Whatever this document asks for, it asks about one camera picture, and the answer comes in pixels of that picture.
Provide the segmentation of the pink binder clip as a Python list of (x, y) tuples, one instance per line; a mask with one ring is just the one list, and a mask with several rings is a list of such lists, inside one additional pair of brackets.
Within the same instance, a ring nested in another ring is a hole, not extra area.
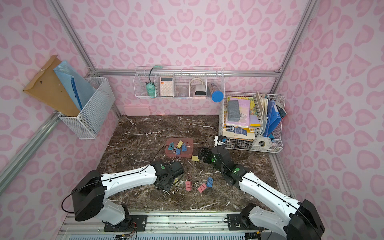
[(203, 193), (206, 189), (207, 189), (207, 185), (205, 183), (203, 183), (198, 187), (199, 193)]
[(190, 181), (185, 182), (186, 191), (190, 192), (192, 190), (192, 184)]

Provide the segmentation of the pink plastic storage box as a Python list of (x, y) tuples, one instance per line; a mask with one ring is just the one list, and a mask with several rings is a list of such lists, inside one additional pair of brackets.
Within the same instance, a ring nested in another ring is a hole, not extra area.
[(166, 142), (165, 154), (168, 157), (189, 158), (193, 155), (192, 138), (169, 138)]

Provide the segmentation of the teal binder clip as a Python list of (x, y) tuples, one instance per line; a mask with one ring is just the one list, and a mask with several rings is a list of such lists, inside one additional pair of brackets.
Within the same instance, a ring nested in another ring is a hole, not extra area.
[(170, 143), (169, 147), (168, 147), (168, 150), (169, 151), (174, 151), (175, 150), (175, 144), (174, 143)]

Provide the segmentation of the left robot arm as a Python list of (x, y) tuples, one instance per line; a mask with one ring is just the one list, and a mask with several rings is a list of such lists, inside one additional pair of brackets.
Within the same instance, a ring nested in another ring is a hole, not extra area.
[(161, 161), (114, 174), (90, 171), (71, 192), (75, 220), (84, 222), (92, 218), (99, 219), (106, 224), (105, 231), (131, 227), (133, 220), (127, 207), (113, 203), (109, 197), (146, 185), (168, 192), (176, 178), (183, 173), (181, 163), (166, 164)]

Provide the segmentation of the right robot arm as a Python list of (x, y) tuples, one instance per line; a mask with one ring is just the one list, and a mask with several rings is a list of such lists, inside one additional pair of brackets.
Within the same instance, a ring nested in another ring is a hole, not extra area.
[(325, 227), (312, 202), (300, 202), (272, 188), (249, 169), (235, 164), (225, 146), (201, 148), (199, 160), (218, 170), (228, 185), (253, 196), (269, 208), (244, 208), (242, 214), (248, 223), (266, 228), (288, 240), (321, 239)]

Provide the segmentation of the pink box lid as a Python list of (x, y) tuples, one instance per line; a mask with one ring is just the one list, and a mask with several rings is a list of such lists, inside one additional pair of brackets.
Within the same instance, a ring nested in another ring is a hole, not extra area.
[(124, 106), (124, 114), (126, 116), (150, 116), (151, 115), (151, 110), (149, 106)]

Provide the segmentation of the cream book lower tray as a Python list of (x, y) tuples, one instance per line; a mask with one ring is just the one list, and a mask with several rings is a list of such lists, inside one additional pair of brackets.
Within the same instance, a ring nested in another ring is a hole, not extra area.
[(234, 128), (232, 131), (223, 130), (222, 135), (228, 138), (245, 141), (253, 141), (256, 139), (255, 133), (250, 132), (249, 129), (245, 128)]

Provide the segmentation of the grey pencil case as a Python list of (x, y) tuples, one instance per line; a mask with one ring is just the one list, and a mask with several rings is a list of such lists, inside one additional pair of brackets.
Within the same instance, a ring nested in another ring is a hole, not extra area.
[(239, 122), (241, 119), (240, 105), (238, 100), (230, 100), (227, 105), (227, 120), (229, 122)]

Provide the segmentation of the stack of coloured papers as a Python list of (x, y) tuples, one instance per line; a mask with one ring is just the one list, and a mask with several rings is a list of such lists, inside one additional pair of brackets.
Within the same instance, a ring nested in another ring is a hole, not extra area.
[(239, 122), (229, 122), (226, 116), (226, 125), (241, 128), (260, 128), (261, 122), (258, 117), (258, 108), (255, 97), (227, 97), (227, 105), (230, 100), (238, 100), (240, 105), (241, 119)]

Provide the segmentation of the white tape roll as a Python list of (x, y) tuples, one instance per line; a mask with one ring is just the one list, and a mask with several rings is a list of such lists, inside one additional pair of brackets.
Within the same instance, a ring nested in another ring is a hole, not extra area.
[(270, 150), (271, 147), (272, 140), (268, 137), (260, 136), (254, 141), (252, 149), (255, 151), (262, 152)]

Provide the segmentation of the tube with blue cap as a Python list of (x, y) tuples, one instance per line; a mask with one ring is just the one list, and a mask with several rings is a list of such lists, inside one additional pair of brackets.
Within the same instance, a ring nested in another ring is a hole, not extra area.
[(213, 102), (220, 103), (224, 99), (223, 92), (219, 89), (216, 83), (208, 83), (207, 84), (207, 95), (210, 97)]

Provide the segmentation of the blue folder upright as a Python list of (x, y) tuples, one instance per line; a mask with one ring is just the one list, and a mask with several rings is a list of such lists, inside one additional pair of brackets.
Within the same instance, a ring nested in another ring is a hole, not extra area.
[(267, 109), (267, 123), (266, 123), (266, 129), (264, 132), (264, 137), (268, 137), (280, 124), (282, 118), (278, 109), (278, 106), (276, 105), (275, 101), (269, 101), (268, 102), (268, 109)]

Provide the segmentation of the pink white small device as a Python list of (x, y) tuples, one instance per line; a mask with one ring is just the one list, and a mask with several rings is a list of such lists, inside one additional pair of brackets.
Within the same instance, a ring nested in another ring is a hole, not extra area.
[(201, 78), (193, 78), (190, 80), (190, 87), (193, 89), (194, 99), (206, 99), (207, 87), (206, 83)]

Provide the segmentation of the clear glass jar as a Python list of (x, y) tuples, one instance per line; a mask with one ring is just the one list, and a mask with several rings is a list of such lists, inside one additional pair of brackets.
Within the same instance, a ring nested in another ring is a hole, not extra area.
[(187, 87), (181, 87), (179, 90), (179, 96), (182, 98), (187, 98), (190, 96), (189, 88)]

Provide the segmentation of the green desk lamp gadget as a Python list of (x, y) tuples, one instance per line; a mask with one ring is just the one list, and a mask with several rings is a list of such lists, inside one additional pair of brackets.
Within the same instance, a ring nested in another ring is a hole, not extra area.
[(146, 90), (149, 97), (155, 97), (156, 96), (156, 87), (155, 83), (151, 80), (151, 74), (153, 70), (161, 70), (163, 67), (160, 65), (153, 66), (149, 72), (148, 75), (148, 82), (146, 82)]

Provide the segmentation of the white calculator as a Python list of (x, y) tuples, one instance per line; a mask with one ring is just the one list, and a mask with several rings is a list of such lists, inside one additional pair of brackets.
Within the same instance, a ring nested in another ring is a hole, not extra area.
[(174, 96), (174, 78), (160, 77), (160, 95), (161, 97)]

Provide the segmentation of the blue pen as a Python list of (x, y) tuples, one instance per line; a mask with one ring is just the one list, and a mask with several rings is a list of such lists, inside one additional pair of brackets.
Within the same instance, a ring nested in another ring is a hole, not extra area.
[(71, 77), (71, 85), (72, 85), (72, 88), (73, 88), (73, 92), (74, 92), (75, 98), (76, 98), (76, 100), (78, 102), (78, 105), (80, 107), (80, 110), (82, 110), (83, 106), (82, 106), (82, 103), (81, 103), (81, 100), (80, 100), (80, 96), (79, 96), (78, 91), (77, 91), (76, 82), (75, 82), (74, 77)]

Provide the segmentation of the light blue folder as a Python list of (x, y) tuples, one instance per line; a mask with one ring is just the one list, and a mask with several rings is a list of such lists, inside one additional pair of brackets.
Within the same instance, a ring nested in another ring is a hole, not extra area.
[(62, 61), (54, 72), (79, 111), (82, 111), (96, 89), (92, 87), (67, 61)]

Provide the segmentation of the brown paper envelope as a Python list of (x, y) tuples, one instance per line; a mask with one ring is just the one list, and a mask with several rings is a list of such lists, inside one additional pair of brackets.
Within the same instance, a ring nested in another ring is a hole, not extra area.
[(23, 92), (66, 116), (76, 117), (80, 111), (54, 72), (60, 63), (57, 55), (51, 56)]

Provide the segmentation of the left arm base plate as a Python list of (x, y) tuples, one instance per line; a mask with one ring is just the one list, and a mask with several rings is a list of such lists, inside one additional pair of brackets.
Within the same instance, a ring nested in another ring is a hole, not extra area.
[(105, 224), (104, 232), (144, 232), (146, 229), (148, 215), (133, 215), (117, 225)]

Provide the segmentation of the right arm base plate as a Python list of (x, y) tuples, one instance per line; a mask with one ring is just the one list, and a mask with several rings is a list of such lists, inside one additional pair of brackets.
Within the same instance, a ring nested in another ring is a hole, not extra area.
[(249, 218), (243, 214), (227, 214), (223, 222), (228, 225), (230, 231), (247, 231), (257, 228)]

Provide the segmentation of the white mesh wall file basket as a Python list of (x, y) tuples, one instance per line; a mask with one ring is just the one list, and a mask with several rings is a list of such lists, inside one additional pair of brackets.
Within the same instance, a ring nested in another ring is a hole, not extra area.
[(116, 100), (107, 78), (91, 77), (88, 82), (97, 89), (80, 113), (76, 117), (59, 114), (59, 119), (80, 140), (94, 140), (97, 137)]

